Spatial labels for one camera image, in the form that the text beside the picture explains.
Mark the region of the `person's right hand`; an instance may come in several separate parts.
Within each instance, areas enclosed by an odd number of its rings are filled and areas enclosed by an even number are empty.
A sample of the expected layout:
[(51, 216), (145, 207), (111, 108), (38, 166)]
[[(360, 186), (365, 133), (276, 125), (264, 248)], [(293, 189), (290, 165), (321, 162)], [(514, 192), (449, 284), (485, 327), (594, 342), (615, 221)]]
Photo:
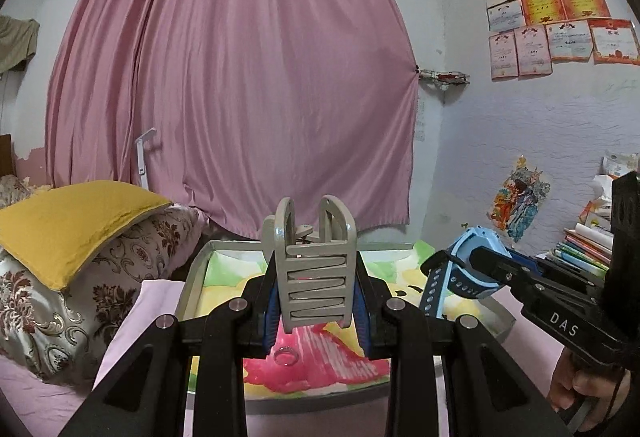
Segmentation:
[(616, 416), (629, 395), (630, 387), (629, 371), (613, 377), (578, 370), (573, 353), (564, 348), (553, 371), (547, 399), (554, 411), (570, 409), (578, 395), (596, 399), (596, 404), (579, 426), (579, 432), (585, 433)]

